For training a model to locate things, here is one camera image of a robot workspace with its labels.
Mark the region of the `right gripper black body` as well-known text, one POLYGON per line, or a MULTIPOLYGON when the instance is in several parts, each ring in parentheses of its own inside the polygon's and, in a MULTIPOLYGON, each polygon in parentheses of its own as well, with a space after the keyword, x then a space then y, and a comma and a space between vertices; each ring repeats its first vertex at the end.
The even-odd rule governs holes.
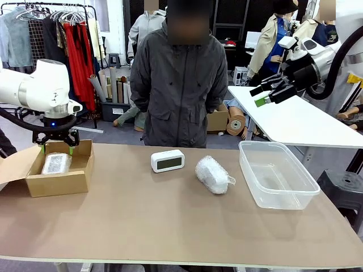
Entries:
POLYGON ((314 64, 305 67, 289 65, 286 67, 286 76, 289 79, 286 91, 291 95, 321 82, 320 73, 314 64))

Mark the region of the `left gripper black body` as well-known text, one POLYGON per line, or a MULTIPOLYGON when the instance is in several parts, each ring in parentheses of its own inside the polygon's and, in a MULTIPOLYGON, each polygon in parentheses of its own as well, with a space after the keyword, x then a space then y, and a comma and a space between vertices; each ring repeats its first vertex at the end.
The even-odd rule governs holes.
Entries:
MULTIPOLYGON (((52 130, 58 130, 60 126, 66 125, 71 121, 70 117, 63 118, 50 118, 43 117, 43 125, 45 128, 51 128, 52 130)), ((46 132, 45 135, 50 139, 63 139, 69 135, 69 130, 62 130, 58 132, 46 132)))

